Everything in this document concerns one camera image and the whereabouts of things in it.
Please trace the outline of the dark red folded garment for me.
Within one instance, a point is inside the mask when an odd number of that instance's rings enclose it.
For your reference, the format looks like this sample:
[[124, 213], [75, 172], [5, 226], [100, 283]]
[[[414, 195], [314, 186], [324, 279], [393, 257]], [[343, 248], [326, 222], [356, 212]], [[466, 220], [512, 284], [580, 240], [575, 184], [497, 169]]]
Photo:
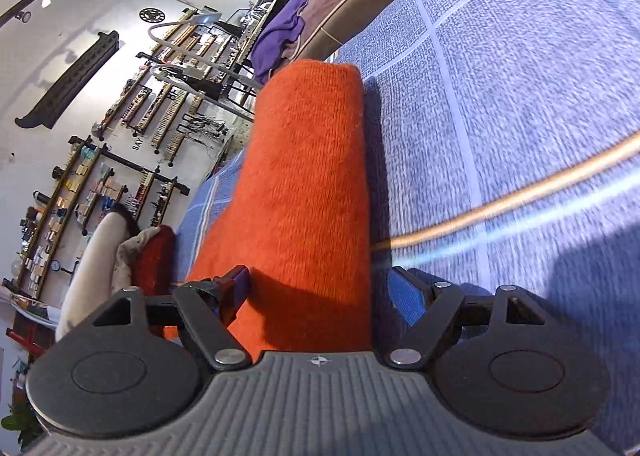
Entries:
[[172, 284], [176, 236], [160, 225], [160, 231], [142, 248], [131, 268], [131, 283], [149, 297], [167, 295]]

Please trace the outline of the green potted plant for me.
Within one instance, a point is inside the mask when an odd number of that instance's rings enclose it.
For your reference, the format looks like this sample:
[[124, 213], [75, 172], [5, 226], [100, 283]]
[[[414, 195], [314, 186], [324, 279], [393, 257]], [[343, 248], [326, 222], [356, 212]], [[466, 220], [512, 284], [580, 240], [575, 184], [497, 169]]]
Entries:
[[9, 409], [9, 415], [1, 419], [1, 427], [6, 431], [16, 432], [20, 449], [26, 450], [43, 434], [43, 428], [29, 402], [10, 405]]

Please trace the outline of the blue plaid bed sheet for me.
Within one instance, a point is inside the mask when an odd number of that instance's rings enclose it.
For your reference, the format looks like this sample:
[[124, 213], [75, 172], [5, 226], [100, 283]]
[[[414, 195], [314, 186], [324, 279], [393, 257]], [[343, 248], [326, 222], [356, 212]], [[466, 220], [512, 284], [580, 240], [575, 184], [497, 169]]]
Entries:
[[[374, 240], [586, 161], [639, 128], [639, 0], [394, 0], [337, 54], [366, 95]], [[600, 437], [639, 446], [639, 161], [392, 253], [544, 299], [610, 369]]]

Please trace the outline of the beige folded garment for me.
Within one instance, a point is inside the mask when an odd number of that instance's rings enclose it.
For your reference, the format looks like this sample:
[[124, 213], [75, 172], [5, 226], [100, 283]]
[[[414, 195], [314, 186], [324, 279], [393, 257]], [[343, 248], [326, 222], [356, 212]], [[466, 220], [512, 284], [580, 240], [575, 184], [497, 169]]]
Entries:
[[55, 330], [56, 341], [114, 293], [132, 286], [134, 262], [161, 231], [160, 227], [151, 227], [132, 235], [121, 212], [110, 212], [104, 217], [91, 236], [66, 292]]

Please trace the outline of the purple cloth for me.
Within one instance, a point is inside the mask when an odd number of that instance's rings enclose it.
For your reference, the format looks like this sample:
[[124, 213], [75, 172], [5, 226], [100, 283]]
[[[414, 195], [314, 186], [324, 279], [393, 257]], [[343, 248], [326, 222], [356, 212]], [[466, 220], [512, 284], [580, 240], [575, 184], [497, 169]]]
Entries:
[[282, 52], [303, 33], [305, 21], [299, 15], [308, 0], [289, 0], [258, 35], [250, 54], [255, 78], [266, 84], [271, 72], [280, 66]]

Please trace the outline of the wall shelves with items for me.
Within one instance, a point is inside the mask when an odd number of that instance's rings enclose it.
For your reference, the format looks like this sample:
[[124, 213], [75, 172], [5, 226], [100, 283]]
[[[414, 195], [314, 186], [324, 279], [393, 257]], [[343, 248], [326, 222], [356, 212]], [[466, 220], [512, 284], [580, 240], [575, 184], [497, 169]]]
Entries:
[[67, 139], [68, 158], [52, 171], [43, 208], [22, 220], [26, 238], [9, 291], [48, 300], [72, 276], [99, 220], [114, 203], [140, 227], [174, 225], [190, 197], [219, 167], [242, 123], [250, 29], [224, 30], [213, 15], [187, 9], [168, 26], [113, 104], [86, 135]]

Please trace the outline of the orange knit sweater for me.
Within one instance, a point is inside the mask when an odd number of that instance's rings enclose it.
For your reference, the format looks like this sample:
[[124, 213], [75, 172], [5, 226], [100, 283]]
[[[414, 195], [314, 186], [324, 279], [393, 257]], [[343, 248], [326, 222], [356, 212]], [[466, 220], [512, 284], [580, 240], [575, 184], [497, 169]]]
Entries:
[[290, 64], [257, 96], [232, 199], [189, 273], [198, 281], [250, 271], [230, 330], [252, 358], [370, 349], [363, 108], [359, 70], [317, 60]]

